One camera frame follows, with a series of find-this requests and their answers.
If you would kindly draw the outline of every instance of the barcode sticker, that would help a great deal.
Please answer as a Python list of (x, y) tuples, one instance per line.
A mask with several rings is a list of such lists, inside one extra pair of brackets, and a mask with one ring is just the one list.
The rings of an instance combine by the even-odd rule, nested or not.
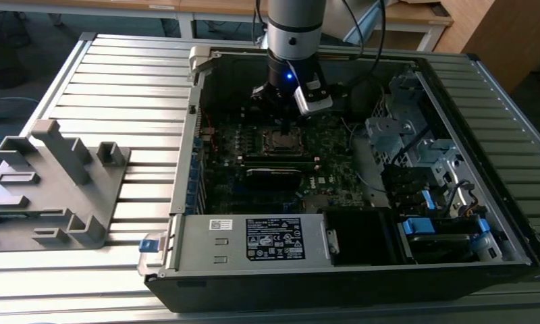
[(232, 219), (211, 219), (209, 220), (211, 231), (229, 231), (232, 230)]

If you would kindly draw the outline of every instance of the motherboard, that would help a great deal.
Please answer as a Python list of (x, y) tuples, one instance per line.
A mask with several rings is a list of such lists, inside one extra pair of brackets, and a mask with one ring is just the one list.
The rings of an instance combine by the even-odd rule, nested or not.
[(207, 213), (316, 213), (364, 206), (339, 117), (311, 118), (285, 132), (272, 121), (207, 116), (203, 134)]

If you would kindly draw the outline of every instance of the sticker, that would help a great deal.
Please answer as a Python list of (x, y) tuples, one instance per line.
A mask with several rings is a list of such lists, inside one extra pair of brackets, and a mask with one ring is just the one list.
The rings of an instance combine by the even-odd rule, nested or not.
[(232, 230), (232, 219), (211, 219), (209, 220), (211, 231), (229, 231)]
[(164, 10), (173, 10), (172, 5), (149, 5), (151, 9), (164, 9)]
[(305, 259), (300, 218), (248, 218), (245, 246), (251, 261)]

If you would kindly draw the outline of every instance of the power supply label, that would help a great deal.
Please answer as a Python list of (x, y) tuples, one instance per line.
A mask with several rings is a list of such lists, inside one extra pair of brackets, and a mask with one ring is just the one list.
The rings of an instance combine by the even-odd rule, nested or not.
[(251, 261), (303, 260), (305, 257), (300, 218), (248, 218), (245, 246)]

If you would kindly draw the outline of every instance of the slotted aluminum surface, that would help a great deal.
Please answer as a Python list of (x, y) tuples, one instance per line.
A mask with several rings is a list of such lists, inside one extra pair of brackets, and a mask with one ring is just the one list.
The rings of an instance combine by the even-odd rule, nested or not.
[[(454, 302), (263, 313), (180, 315), (168, 311), (137, 274), (137, 244), (147, 233), (164, 231), (168, 224), (192, 86), (185, 77), (187, 58), (199, 42), (99, 35), (95, 41), (77, 44), (23, 135), (35, 119), (57, 119), (63, 133), (80, 136), (87, 145), (115, 140), (132, 147), (129, 168), (103, 249), (0, 253), (0, 323), (252, 323), (421, 313), (427, 320), (448, 320), (455, 314), (459, 319), (471, 319), (472, 314), (483, 319), (484, 311), (540, 308), (539, 278), (491, 287)], [(245, 43), (213, 45), (249, 47)], [(463, 55), (403, 51), (387, 55), (424, 57), (431, 62), (540, 233), (540, 137), (486, 70)], [(157, 267), (159, 260), (149, 260), (149, 266)], [(526, 314), (514, 312), (515, 317)]]

